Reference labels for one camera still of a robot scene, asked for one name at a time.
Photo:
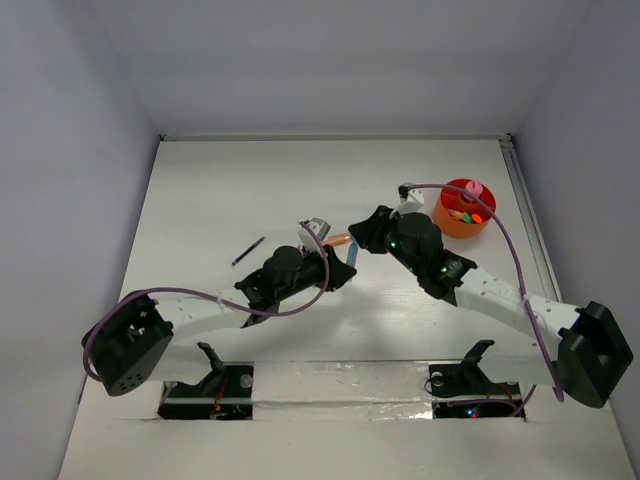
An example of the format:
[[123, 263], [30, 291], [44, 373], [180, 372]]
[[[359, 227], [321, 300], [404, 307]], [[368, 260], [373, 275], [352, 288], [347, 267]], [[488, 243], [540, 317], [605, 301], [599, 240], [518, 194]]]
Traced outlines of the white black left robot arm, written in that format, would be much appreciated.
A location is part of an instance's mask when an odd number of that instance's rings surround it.
[[330, 246], [282, 246], [234, 286], [238, 300], [177, 287], [134, 291], [82, 338], [83, 365], [111, 397], [146, 381], [183, 382], [209, 395], [220, 386], [221, 370], [205, 349], [207, 334], [283, 317], [284, 301], [308, 289], [334, 292], [356, 273]]

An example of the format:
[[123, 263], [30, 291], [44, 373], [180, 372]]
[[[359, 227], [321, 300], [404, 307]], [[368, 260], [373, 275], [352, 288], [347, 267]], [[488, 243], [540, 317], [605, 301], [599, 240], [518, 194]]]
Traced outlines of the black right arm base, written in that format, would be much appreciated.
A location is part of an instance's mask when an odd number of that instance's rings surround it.
[[480, 368], [494, 344], [480, 340], [461, 360], [429, 365], [423, 388], [433, 398], [435, 419], [526, 418], [519, 385], [492, 382]]

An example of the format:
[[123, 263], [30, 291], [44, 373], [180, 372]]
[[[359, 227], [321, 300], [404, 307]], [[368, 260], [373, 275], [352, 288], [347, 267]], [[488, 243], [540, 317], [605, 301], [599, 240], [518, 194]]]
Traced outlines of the orange tip clear highlighter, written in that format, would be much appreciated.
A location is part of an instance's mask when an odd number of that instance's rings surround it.
[[452, 210], [452, 209], [448, 209], [447, 212], [452, 218], [455, 218], [458, 221], [461, 221], [461, 222], [466, 221], [466, 216], [467, 216], [466, 212], [461, 212], [461, 211]]

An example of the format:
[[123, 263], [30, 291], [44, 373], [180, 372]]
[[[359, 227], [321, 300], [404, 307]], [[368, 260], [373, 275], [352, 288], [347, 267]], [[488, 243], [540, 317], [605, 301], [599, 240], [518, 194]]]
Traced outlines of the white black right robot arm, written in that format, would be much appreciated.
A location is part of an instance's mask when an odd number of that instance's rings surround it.
[[550, 363], [543, 370], [552, 385], [585, 406], [603, 407], [634, 360], [608, 307], [595, 301], [578, 307], [525, 293], [446, 249], [426, 214], [399, 215], [379, 206], [348, 231], [360, 248], [394, 257], [431, 297], [531, 336], [546, 351]]

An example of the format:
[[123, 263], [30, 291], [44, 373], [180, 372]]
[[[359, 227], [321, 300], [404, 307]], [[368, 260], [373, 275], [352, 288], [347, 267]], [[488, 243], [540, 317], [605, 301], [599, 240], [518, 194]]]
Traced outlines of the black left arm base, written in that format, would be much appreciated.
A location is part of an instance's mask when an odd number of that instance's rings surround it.
[[223, 362], [205, 342], [197, 346], [209, 372], [196, 384], [165, 382], [157, 415], [165, 420], [251, 420], [253, 363]]

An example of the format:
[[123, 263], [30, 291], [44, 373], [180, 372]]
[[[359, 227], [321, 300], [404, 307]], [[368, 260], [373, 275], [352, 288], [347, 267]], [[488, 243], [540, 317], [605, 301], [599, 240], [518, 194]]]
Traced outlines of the blue tip clear highlighter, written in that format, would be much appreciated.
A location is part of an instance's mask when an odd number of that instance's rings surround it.
[[346, 260], [346, 263], [352, 268], [356, 267], [358, 251], [359, 251], [359, 246], [357, 242], [353, 240], [349, 246], [348, 253], [347, 253], [347, 260]]

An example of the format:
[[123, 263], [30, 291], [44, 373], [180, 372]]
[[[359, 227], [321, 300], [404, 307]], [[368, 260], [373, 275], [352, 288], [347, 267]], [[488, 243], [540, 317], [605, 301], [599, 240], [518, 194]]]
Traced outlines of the peach translucent marker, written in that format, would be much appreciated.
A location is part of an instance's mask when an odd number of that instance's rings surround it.
[[351, 242], [352, 242], [352, 238], [349, 233], [341, 233], [341, 234], [335, 234], [327, 237], [323, 241], [323, 244], [335, 248], [342, 245], [350, 244]]

